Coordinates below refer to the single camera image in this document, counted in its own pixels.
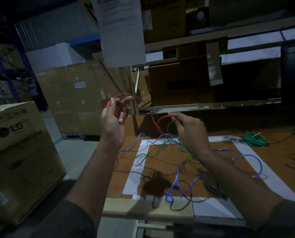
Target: red wire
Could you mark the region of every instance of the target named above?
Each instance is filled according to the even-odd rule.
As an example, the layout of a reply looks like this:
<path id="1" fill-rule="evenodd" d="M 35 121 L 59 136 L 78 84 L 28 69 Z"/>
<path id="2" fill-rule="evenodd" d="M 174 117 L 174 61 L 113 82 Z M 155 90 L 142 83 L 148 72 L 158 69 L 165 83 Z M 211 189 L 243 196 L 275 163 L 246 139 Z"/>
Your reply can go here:
<path id="1" fill-rule="evenodd" d="M 147 103 L 146 103 L 142 98 L 140 98 L 140 97 L 138 97 L 138 96 L 136 96 L 136 95 L 133 95 L 133 94 L 118 94 L 118 95 L 114 96 L 114 98 L 117 98 L 118 96 L 122 96 L 122 95 L 127 95 L 127 96 L 136 97 L 136 98 L 142 100 L 143 103 L 144 103 L 145 105 L 147 105 Z M 110 105 L 110 101 L 108 101 L 108 103 L 106 104 L 105 108 L 108 108 L 109 105 Z M 119 118 L 120 118 L 120 115 L 121 115 L 121 112 L 118 112 L 117 110 L 115 110 L 114 115 L 116 116 L 117 119 L 119 119 Z M 159 122 L 160 122 L 160 120 L 163 119 L 163 118 L 166 118 L 166 117 L 172 117 L 172 115 L 166 115 L 166 116 L 161 117 L 161 118 L 157 121 L 157 123 L 155 122 L 155 120 L 154 120 L 154 118 L 153 118 L 153 115 L 151 115 L 151 116 L 152 116 L 153 123 L 155 124 L 157 130 L 163 135 L 164 133 L 163 133 L 163 131 L 161 130 L 161 128 L 159 127 Z"/>

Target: corrugated metal wall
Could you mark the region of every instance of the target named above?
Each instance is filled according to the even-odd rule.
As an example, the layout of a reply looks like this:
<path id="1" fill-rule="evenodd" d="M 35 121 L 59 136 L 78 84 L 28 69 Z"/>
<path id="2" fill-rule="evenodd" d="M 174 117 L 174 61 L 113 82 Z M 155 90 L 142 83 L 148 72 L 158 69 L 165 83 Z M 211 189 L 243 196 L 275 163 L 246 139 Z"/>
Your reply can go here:
<path id="1" fill-rule="evenodd" d="M 16 27 L 26 51 L 99 33 L 78 2 L 22 20 Z"/>

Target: blue wire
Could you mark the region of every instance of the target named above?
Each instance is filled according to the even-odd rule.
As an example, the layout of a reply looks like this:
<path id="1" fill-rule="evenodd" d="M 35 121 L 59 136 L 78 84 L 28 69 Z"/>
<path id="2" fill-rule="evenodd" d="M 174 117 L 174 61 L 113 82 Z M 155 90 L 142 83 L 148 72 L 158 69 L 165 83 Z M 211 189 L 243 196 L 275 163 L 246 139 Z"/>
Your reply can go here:
<path id="1" fill-rule="evenodd" d="M 219 151 L 221 151 L 221 150 L 228 150 L 228 151 L 230 152 L 230 154 L 231 154 L 231 156 L 232 156 L 232 160 L 233 160 L 232 164 L 234 164 L 238 159 L 240 159 L 240 158 L 242 158 L 242 157 L 245 157 L 245 156 L 252 156 L 252 157 L 256 158 L 256 159 L 259 161 L 259 164 L 260 164 L 260 171 L 259 171 L 258 174 L 256 174 L 255 176 L 252 176 L 252 178 L 259 178 L 259 177 L 260 177 L 260 175 L 261 175 L 261 173 L 262 173 L 262 163 L 261 163 L 261 161 L 260 161 L 256 156 L 253 156 L 253 155 L 242 155 L 242 156 L 239 156 L 239 157 L 237 157 L 237 158 L 234 158 L 234 156 L 233 156 L 233 154 L 232 154 L 232 152 L 231 152 L 230 149 L 227 149 L 227 148 L 221 148 L 221 149 L 218 150 L 217 152 L 219 152 Z M 187 191 L 182 191 L 181 188 L 180 188 L 180 185 L 179 185 L 179 183 L 178 183 L 178 173 L 179 173 L 179 169 L 180 169 L 180 167 L 177 166 L 177 175 L 176 175 L 176 179 L 175 179 L 175 181 L 173 182 L 172 187 L 169 189 L 169 191 L 168 191 L 168 192 L 165 192 L 165 194 L 166 194 L 165 201 L 166 201 L 167 203 L 170 203 L 170 204 L 173 204 L 173 202 L 174 202 L 174 198 L 173 198 L 173 196 L 171 195 L 171 192 L 172 192 L 173 187 L 174 187 L 175 184 L 177 184 L 177 186 L 178 186 L 180 192 L 181 192 L 182 194 L 185 195 L 185 194 L 187 194 L 189 191 L 191 191 L 191 189 L 192 189 L 193 185 L 195 184 L 195 182 L 196 182 L 197 180 L 199 180 L 199 179 L 201 178 L 202 175 L 205 176 L 205 179 L 206 179 L 206 177 L 207 177 L 206 174 L 201 174 L 200 176 L 197 177 L 197 179 L 195 179 L 195 180 L 193 181 L 193 183 L 189 186 L 189 189 L 188 189 Z M 213 184 L 210 182 L 210 180 L 207 179 L 207 181 L 208 181 L 210 187 L 213 188 L 213 190 L 215 190 L 215 191 L 216 191 L 217 193 L 219 193 L 221 196 L 223 196 L 223 197 L 227 197 L 225 194 L 223 194 L 222 192 L 220 192 L 219 190 L 217 190 L 217 189 L 213 186 Z"/>
<path id="2" fill-rule="evenodd" d="M 140 138 L 141 135 L 144 135 L 144 136 L 146 137 L 146 139 L 148 140 L 148 142 L 150 142 L 151 144 L 154 144 L 156 141 L 158 141 L 159 138 L 161 138 L 161 137 L 164 136 L 164 135 L 168 135 L 168 134 L 163 134 L 163 135 L 161 135 L 160 137 L 158 137 L 154 142 L 152 142 L 152 141 L 150 141 L 150 140 L 147 138 L 147 136 L 146 136 L 144 133 L 140 133 L 139 136 L 138 136 L 138 139 L 136 140 L 136 142 L 134 143 L 134 145 L 133 145 L 130 149 L 122 149 L 122 148 L 121 148 L 121 150 L 123 150 L 123 151 L 130 151 L 131 149 L 133 149 L 134 146 L 136 145 L 136 143 L 138 142 L 138 140 L 139 140 L 139 138 Z"/>

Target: dark sleeve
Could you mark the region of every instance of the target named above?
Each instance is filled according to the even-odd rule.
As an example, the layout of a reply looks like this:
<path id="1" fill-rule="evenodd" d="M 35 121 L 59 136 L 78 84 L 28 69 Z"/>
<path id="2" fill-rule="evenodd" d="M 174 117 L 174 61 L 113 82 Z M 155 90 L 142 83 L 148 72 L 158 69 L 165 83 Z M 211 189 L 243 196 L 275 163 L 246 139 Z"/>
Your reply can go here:
<path id="1" fill-rule="evenodd" d="M 39 224 L 30 238 L 96 238 L 90 216 L 78 205 L 62 200 Z"/>
<path id="2" fill-rule="evenodd" d="M 258 237 L 295 237 L 295 202 L 282 201 L 258 231 Z"/>

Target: hand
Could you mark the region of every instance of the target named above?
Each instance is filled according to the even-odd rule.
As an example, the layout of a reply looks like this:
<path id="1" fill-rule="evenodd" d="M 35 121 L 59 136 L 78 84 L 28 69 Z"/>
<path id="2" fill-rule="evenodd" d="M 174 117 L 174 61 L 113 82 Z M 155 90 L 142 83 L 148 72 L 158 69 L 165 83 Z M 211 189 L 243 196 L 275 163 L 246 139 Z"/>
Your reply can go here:
<path id="1" fill-rule="evenodd" d="M 125 127 L 123 121 L 131 112 L 127 106 L 133 100 L 133 97 L 126 97 L 123 100 L 111 98 L 109 108 L 104 108 L 101 115 L 102 134 L 101 139 L 104 143 L 115 144 L 120 149 L 125 141 Z M 121 112 L 119 120 L 114 112 Z"/>
<path id="2" fill-rule="evenodd" d="M 208 155 L 212 151 L 204 123 L 182 113 L 169 113 L 176 124 L 183 146 L 195 157 Z"/>

